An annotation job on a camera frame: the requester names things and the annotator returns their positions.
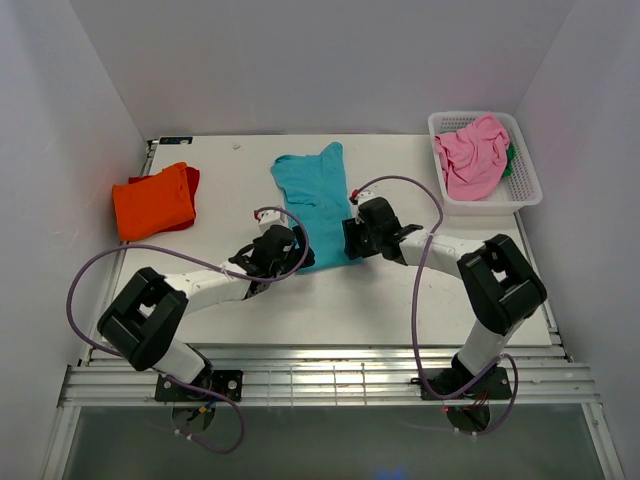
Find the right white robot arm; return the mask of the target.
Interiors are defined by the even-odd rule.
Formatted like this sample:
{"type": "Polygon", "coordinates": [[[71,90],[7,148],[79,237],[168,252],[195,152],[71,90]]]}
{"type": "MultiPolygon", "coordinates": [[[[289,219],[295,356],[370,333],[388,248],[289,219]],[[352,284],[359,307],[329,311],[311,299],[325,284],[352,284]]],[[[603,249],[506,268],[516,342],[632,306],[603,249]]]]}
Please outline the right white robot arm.
{"type": "Polygon", "coordinates": [[[380,255],[420,276],[429,268],[459,279],[476,320],[451,367],[422,381],[437,398],[474,397],[520,328],[546,301],[547,291],[519,247],[504,234],[471,241],[437,234],[417,224],[403,226],[390,203],[368,190],[354,191],[356,215],[343,222],[349,259],[380,255]]]}

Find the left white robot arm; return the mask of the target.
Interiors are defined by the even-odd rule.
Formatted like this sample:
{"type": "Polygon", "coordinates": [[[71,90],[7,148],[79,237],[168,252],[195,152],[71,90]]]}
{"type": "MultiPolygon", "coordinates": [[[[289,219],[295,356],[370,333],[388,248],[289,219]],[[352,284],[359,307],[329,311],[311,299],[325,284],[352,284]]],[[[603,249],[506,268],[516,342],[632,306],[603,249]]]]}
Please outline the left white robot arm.
{"type": "Polygon", "coordinates": [[[278,277],[315,263],[304,230],[271,225],[213,269],[162,275],[138,270],[98,322],[98,332],[137,371],[153,369],[177,380],[190,399],[205,397],[213,367],[194,347],[178,340],[182,319],[225,302],[248,300],[278,277]]]}

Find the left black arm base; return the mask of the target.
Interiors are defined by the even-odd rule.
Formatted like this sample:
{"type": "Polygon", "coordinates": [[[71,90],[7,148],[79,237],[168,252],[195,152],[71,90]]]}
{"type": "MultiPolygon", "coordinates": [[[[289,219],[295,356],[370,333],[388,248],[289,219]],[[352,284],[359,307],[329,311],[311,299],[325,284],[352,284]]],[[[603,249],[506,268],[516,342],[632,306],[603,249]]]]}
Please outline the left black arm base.
{"type": "MultiPolygon", "coordinates": [[[[198,378],[198,388],[212,390],[234,402],[242,399],[244,372],[242,370],[215,370],[198,378]]],[[[156,382],[154,400],[157,402],[200,402],[210,401],[211,397],[173,384],[159,375],[156,382]]]]}

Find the turquoise t shirt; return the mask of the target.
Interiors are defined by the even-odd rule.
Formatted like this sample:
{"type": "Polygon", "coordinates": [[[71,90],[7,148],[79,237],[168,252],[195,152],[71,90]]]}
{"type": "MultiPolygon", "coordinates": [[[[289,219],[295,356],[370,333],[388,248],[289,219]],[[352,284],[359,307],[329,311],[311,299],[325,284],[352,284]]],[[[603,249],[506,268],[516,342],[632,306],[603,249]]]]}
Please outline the turquoise t shirt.
{"type": "Polygon", "coordinates": [[[344,252],[342,222],[350,219],[343,146],[332,142],[315,155],[282,155],[271,167],[285,206],[302,221],[315,263],[302,274],[354,265],[344,252]]]}

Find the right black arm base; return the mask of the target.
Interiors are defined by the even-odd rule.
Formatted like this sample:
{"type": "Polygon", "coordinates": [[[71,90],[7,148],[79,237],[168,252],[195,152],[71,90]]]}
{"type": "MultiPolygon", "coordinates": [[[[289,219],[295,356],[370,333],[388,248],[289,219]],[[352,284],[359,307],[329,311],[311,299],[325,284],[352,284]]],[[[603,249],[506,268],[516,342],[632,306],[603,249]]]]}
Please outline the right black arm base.
{"type": "MultiPolygon", "coordinates": [[[[427,390],[418,377],[412,378],[410,383],[420,387],[420,397],[422,400],[436,400],[459,390],[468,381],[468,378],[453,368],[444,369],[429,380],[429,384],[436,393],[436,396],[427,390]]],[[[460,396],[460,399],[477,400],[509,400],[511,398],[512,389],[507,371],[502,367],[493,367],[460,396]]]]}

